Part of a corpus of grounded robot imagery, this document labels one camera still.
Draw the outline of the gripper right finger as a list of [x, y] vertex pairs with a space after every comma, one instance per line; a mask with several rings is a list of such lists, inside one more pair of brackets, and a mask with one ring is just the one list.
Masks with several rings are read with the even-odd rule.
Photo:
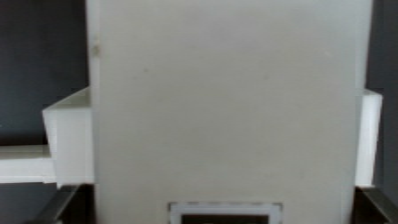
[[375, 187], [355, 189], [354, 224], [398, 224], [398, 206]]

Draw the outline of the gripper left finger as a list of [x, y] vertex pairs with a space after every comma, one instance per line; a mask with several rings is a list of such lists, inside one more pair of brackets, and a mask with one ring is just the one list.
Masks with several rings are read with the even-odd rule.
[[71, 224], [69, 215], [78, 189], [78, 185], [60, 187], [35, 218], [23, 224]]

